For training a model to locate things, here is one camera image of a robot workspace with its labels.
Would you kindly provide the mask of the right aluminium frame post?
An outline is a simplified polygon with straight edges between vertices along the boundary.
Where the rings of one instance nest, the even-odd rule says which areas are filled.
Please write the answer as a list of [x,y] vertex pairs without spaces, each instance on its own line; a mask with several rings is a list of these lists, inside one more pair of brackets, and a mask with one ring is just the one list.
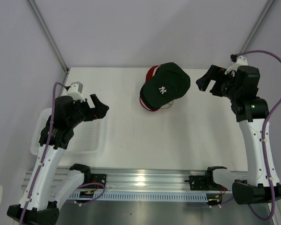
[[256,22],[254,23],[249,35],[247,36],[244,44],[242,45],[241,52],[246,52],[250,50],[250,47],[254,43],[255,39],[257,38],[261,28],[266,23],[267,18],[273,11],[276,3],[278,0],[267,0],[265,6],[261,10],[261,13],[257,17]]

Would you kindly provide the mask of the black baseball cap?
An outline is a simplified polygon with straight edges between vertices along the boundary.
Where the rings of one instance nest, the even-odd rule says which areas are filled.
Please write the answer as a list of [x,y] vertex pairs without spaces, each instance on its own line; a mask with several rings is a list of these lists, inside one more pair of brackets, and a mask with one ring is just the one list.
[[147,103],[141,96],[139,98],[139,101],[140,101],[140,105],[146,109],[147,111],[150,111],[150,112],[156,112],[160,109],[160,107],[158,108],[154,108],[152,107],[149,103]]

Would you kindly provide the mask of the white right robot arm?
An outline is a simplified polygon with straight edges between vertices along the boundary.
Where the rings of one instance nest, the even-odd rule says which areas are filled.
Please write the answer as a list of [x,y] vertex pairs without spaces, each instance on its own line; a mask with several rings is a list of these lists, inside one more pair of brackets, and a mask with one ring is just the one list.
[[209,189],[215,189],[221,184],[221,179],[227,177],[233,182],[230,189],[240,205],[281,199],[281,183],[271,157],[268,130],[262,130],[269,109],[267,102],[257,96],[259,79],[259,69],[255,67],[239,66],[229,72],[212,65],[196,81],[199,90],[206,91],[210,81],[214,80],[210,93],[230,100],[244,138],[248,164],[245,180],[233,177],[225,167],[218,166],[211,168],[213,173],[205,176],[204,184]]

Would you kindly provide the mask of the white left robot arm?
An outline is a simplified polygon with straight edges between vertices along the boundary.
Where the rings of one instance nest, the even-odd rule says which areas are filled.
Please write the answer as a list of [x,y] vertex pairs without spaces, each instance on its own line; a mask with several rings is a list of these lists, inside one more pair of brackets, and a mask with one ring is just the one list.
[[92,179],[91,168],[82,164],[72,165],[67,177],[51,189],[59,162],[73,138],[74,128],[82,122],[103,119],[109,110],[96,94],[90,97],[93,108],[86,99],[75,99],[70,95],[53,100],[52,113],[41,131],[32,176],[21,200],[7,210],[7,216],[19,224],[54,225],[60,209],[76,189],[89,186],[105,189],[103,182]]

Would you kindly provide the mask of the aluminium mounting rail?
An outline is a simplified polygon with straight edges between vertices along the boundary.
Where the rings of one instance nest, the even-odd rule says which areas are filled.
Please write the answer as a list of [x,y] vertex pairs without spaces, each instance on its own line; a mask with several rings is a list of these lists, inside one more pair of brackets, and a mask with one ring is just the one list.
[[146,170],[91,168],[94,181],[99,181],[98,174],[105,174],[108,191],[128,192],[188,192],[198,185],[204,171],[189,170]]

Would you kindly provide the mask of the white plastic basket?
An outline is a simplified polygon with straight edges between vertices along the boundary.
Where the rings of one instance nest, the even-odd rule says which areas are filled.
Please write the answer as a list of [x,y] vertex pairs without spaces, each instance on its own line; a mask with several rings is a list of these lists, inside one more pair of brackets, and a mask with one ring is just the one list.
[[[52,109],[44,109],[37,120],[30,145],[30,152],[38,155],[39,139],[42,129],[46,126]],[[71,138],[66,155],[81,155],[96,153],[104,148],[106,141],[107,120],[99,119],[83,122],[74,128],[74,136]]]

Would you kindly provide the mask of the dark green baseball cap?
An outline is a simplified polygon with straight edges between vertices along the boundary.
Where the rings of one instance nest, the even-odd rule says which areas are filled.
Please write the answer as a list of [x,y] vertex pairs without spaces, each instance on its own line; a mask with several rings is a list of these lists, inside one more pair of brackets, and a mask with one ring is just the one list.
[[183,97],[191,86],[190,76],[174,62],[151,67],[140,90],[140,96],[158,108]]

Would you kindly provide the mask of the aluminium frame post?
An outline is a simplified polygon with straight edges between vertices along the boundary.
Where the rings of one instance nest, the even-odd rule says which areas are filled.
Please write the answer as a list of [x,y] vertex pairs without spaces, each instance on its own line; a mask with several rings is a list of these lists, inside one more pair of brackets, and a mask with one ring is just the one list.
[[47,26],[47,23],[38,7],[36,1],[35,0],[26,0],[25,2],[29,6],[36,22],[38,23],[40,30],[42,31],[49,47],[51,48],[52,53],[54,54],[55,58],[57,59],[59,65],[61,66],[63,71],[67,74],[69,71],[69,68],[65,63],[65,60],[58,48],[58,45],[56,44],[56,41],[54,40],[54,37],[53,37],[49,27]]
[[278,0],[267,0],[265,6],[261,10],[261,13],[257,17],[256,22],[254,23],[249,35],[247,36],[244,44],[242,45],[241,52],[246,52],[250,50],[250,47],[254,43],[255,39],[257,38],[261,28],[266,23],[267,18],[273,11],[276,3]]

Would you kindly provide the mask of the left aluminium frame post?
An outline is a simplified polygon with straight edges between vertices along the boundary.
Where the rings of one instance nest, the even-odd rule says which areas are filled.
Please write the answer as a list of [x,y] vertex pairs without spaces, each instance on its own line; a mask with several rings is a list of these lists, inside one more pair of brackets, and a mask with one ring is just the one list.
[[54,40],[54,37],[53,37],[49,27],[47,26],[47,23],[38,7],[36,1],[35,0],[26,0],[25,2],[29,6],[36,22],[38,23],[40,30],[42,31],[49,47],[51,48],[52,53],[54,54],[55,58],[57,59],[59,65],[61,66],[63,71],[67,74],[69,71],[69,68],[65,63],[65,60],[58,48],[58,45],[56,44],[56,41]]

